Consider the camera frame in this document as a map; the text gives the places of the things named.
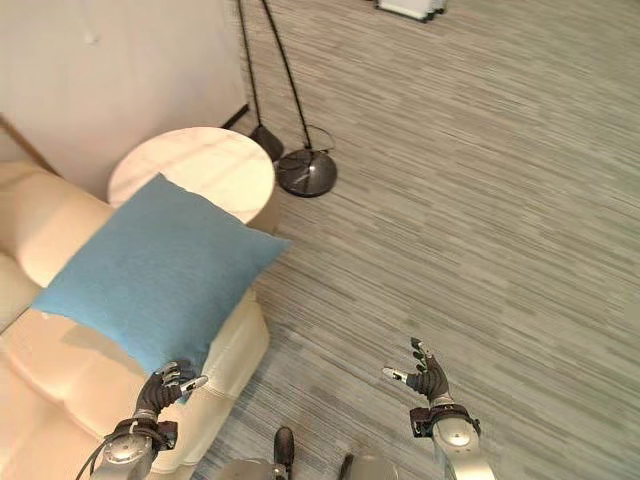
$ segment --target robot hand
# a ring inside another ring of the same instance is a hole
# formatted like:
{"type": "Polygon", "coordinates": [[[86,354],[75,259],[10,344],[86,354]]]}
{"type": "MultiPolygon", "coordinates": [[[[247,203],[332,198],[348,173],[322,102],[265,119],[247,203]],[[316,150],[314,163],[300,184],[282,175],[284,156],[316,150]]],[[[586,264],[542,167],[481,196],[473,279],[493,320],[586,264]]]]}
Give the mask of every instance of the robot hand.
{"type": "Polygon", "coordinates": [[[140,390],[134,418],[157,420],[163,408],[207,383],[204,375],[196,374],[188,360],[176,360],[151,374],[140,390]]]}
{"type": "Polygon", "coordinates": [[[414,358],[420,361],[416,365],[419,373],[405,373],[391,367],[383,368],[382,372],[389,378],[400,380],[421,395],[426,395],[432,405],[453,403],[447,376],[436,357],[425,348],[422,340],[411,338],[411,346],[415,349],[414,358]]]}
{"type": "Polygon", "coordinates": [[[411,346],[414,358],[420,361],[416,365],[419,373],[408,374],[391,367],[382,372],[429,399],[430,408],[410,412],[413,436],[433,440],[447,480],[495,480],[480,450],[480,422],[453,401],[447,376],[424,343],[412,338],[411,346]]]}
{"type": "Polygon", "coordinates": [[[146,381],[133,417],[122,420],[87,458],[76,480],[89,467],[92,480],[138,480],[147,476],[158,452],[171,450],[178,441],[176,422],[158,422],[162,409],[207,383],[196,376],[188,360],[176,360],[156,370],[146,381]],[[104,449],[102,463],[94,470],[104,449]]]}

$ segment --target black lamp pole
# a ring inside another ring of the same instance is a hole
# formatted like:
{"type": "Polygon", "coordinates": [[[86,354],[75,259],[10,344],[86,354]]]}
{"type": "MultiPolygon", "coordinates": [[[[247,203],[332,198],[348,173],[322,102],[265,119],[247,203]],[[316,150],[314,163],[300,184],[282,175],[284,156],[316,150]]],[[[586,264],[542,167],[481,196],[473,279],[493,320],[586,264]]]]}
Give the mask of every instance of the black lamp pole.
{"type": "Polygon", "coordinates": [[[256,88],[256,78],[253,73],[253,62],[251,61],[251,50],[249,49],[249,36],[247,35],[247,26],[244,19],[244,9],[242,8],[242,0],[237,0],[238,16],[240,17],[240,27],[242,29],[242,39],[244,41],[244,51],[247,57],[247,69],[249,70],[249,79],[251,80],[251,92],[253,94],[253,105],[256,108],[256,117],[258,118],[258,126],[249,134],[249,138],[260,145],[271,157],[272,161],[277,161],[284,152],[284,146],[278,138],[262,123],[262,115],[260,114],[260,102],[258,101],[258,89],[256,88]]]}
{"type": "Polygon", "coordinates": [[[293,81],[293,74],[291,73],[289,60],[287,59],[287,55],[284,51],[284,45],[280,39],[278,27],[276,26],[276,22],[273,18],[273,14],[271,13],[271,8],[269,7],[267,0],[261,1],[264,11],[267,14],[267,18],[269,19],[269,25],[271,26],[276,43],[278,44],[280,56],[282,57],[285,69],[287,70],[287,77],[289,78],[293,98],[296,101],[298,115],[300,116],[300,123],[304,130],[304,148],[291,152],[280,159],[276,168],[276,178],[278,180],[278,184],[293,195],[297,195],[299,197],[318,197],[333,188],[336,180],[338,179],[338,168],[327,152],[313,149],[307,122],[304,118],[304,114],[302,113],[302,105],[300,104],[300,98],[298,97],[298,90],[296,89],[296,84],[293,81]]]}

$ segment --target gray striped carpet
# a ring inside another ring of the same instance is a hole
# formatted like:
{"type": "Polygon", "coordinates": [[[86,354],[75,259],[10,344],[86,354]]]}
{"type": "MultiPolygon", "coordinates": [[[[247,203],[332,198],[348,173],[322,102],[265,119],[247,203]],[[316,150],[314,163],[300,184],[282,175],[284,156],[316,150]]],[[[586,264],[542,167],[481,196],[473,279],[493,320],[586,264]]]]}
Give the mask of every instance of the gray striped carpet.
{"type": "MultiPolygon", "coordinates": [[[[245,1],[265,123],[298,148],[245,1]]],[[[281,195],[294,246],[258,286],[271,348],[194,478],[269,457],[281,424],[300,479],[366,448],[403,480],[441,478],[411,438],[424,399],[380,375],[413,366],[411,335],[481,419],[499,479],[640,478],[640,3],[453,0],[428,25],[360,0],[272,4],[340,180],[281,195]]]]}

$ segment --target cushion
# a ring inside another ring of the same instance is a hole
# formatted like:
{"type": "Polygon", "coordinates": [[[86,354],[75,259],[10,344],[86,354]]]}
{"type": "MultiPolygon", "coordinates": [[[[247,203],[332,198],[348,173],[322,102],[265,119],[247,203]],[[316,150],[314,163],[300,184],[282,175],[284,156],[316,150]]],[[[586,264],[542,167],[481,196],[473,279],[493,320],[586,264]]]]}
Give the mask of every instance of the cushion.
{"type": "Polygon", "coordinates": [[[22,314],[39,291],[13,258],[0,252],[0,332],[22,314]]]}
{"type": "Polygon", "coordinates": [[[147,373],[178,358],[200,372],[225,319],[287,245],[158,175],[32,306],[96,329],[147,373]]]}

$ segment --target round side table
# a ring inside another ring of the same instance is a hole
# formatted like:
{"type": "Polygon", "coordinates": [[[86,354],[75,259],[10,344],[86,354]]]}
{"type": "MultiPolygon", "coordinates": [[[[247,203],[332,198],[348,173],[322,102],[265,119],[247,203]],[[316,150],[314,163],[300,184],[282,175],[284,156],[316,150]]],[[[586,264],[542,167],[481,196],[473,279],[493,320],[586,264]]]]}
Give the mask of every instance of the round side table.
{"type": "Polygon", "coordinates": [[[147,140],[113,171],[109,204],[118,208],[158,173],[250,227],[275,231],[279,209],[273,164],[269,155],[244,135],[195,127],[147,140]]]}

